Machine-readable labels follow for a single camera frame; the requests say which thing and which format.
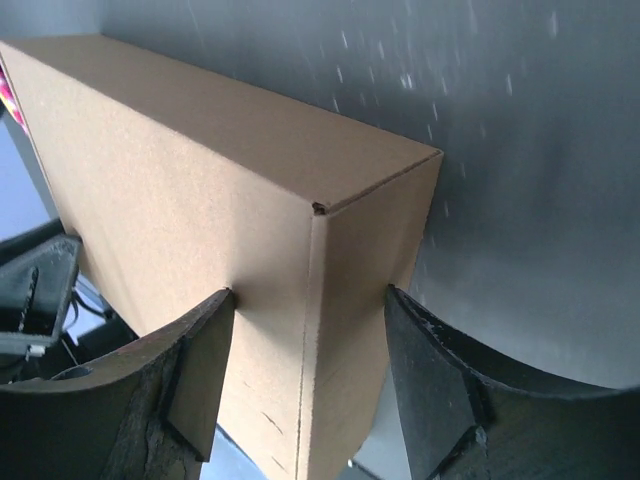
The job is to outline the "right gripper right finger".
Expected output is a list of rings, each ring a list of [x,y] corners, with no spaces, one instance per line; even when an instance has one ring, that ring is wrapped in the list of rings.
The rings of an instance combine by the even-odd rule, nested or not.
[[[415,479],[635,479],[639,391],[557,376],[389,286],[384,319]]]

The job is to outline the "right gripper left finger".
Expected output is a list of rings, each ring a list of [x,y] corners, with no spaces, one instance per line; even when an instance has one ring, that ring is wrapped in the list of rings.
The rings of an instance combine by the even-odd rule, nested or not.
[[[2,386],[2,478],[198,478],[212,453],[234,314],[222,289],[96,360]]]

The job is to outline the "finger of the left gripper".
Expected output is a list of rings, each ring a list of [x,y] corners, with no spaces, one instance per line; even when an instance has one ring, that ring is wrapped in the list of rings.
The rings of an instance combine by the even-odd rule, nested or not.
[[[54,345],[71,303],[82,241],[57,235],[1,264],[1,352],[41,356]]]

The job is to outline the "brown cardboard box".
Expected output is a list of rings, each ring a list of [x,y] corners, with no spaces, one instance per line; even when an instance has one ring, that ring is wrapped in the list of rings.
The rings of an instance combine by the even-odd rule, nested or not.
[[[232,289],[222,428],[270,479],[336,478],[441,151],[99,35],[5,40],[1,64],[91,282],[139,335]]]

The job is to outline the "pink flower plush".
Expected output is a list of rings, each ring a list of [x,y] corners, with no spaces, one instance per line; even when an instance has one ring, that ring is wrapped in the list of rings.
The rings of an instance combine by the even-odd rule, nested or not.
[[[25,133],[28,132],[24,118],[20,111],[20,108],[16,102],[16,99],[13,95],[11,87],[9,85],[8,79],[3,70],[0,70],[0,89],[1,89],[1,101],[14,119],[14,121],[23,129]]]

